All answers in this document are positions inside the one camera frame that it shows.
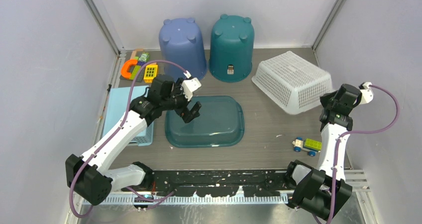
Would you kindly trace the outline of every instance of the white wall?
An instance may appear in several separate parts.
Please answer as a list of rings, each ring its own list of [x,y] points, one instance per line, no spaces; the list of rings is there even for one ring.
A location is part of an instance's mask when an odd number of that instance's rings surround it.
[[[393,92],[401,117],[376,135],[355,135],[348,151],[363,168],[384,223],[421,223],[422,0],[347,0],[317,56],[336,86],[364,81]],[[352,113],[354,130],[387,125],[394,103],[375,91],[372,103]]]
[[[167,18],[194,17],[210,47],[211,28],[223,13],[252,18],[255,47],[313,45],[335,0],[95,0],[117,43],[158,49]]]
[[[83,0],[0,0],[0,59],[0,223],[61,224],[115,54]]]

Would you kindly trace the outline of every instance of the white plastic basket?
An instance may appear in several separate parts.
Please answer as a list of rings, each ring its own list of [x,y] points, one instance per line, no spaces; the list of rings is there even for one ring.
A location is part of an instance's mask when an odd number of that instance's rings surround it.
[[[330,73],[291,51],[259,63],[252,81],[288,114],[317,107],[333,91]]]

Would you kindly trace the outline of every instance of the toy car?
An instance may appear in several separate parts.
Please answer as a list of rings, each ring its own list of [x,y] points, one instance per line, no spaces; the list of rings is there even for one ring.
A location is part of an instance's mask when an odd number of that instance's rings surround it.
[[[302,149],[308,152],[308,155],[314,157],[318,152],[321,151],[322,143],[316,140],[307,138],[306,141],[303,141],[301,137],[297,137],[295,141],[292,142],[293,150],[295,152],[300,152]]]

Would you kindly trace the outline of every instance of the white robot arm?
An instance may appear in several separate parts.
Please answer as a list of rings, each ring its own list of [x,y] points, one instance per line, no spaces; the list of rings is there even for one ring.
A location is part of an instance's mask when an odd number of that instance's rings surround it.
[[[372,83],[366,82],[360,86],[360,93],[361,93],[361,100],[357,105],[367,104],[374,99],[374,93],[372,89],[369,87]],[[340,118],[342,114],[336,114],[336,118]],[[324,170],[326,175],[332,177],[332,164],[334,163],[334,150],[335,150],[335,143],[337,142],[338,137],[344,132],[350,131],[348,130],[349,127],[344,127],[337,123],[327,123],[322,131],[322,149],[319,155],[319,160],[317,164],[318,170]],[[340,143],[338,149],[338,162],[337,162],[337,175],[336,179],[346,180],[344,176],[344,157],[346,155],[346,143],[349,139],[350,134],[343,137],[342,142]]]
[[[314,215],[327,220],[331,204],[329,189],[335,188],[334,215],[340,210],[352,194],[352,187],[345,183],[344,157],[349,135],[342,138],[335,160],[335,147],[340,135],[351,131],[353,119],[349,117],[353,108],[372,101],[374,94],[371,83],[363,83],[359,89],[343,84],[335,92],[320,98],[323,110],[319,117],[321,121],[322,149],[317,168],[313,168],[299,160],[291,162],[286,172],[286,184],[295,189],[289,199],[289,207],[301,207]],[[333,166],[336,165],[336,178],[333,181]]]
[[[80,157],[74,154],[69,156],[66,160],[68,186],[71,186],[77,171],[88,161],[76,180],[74,191],[94,206],[106,199],[111,191],[142,184],[148,187],[151,180],[146,180],[146,176],[152,173],[152,170],[140,162],[135,162],[125,168],[113,170],[109,168],[129,142],[160,117],[163,111],[174,110],[185,123],[189,123],[200,115],[199,102],[196,102],[191,110],[187,106],[193,93],[201,87],[201,83],[197,78],[191,77],[188,72],[185,75],[186,79],[180,78],[177,82],[173,82],[173,78],[166,75],[154,78],[148,95],[137,97],[130,103],[126,121],[122,126],[121,122],[126,113],[92,148]],[[110,137],[112,138],[108,143],[95,154],[95,151]]]

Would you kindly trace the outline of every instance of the orange toy piece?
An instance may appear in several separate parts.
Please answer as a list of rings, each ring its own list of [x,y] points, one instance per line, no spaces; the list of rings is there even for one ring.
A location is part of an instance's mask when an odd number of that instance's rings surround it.
[[[132,66],[136,66],[138,64],[138,60],[131,59],[124,63],[123,67],[120,70],[121,76],[126,79],[130,79],[132,73],[129,71]]]

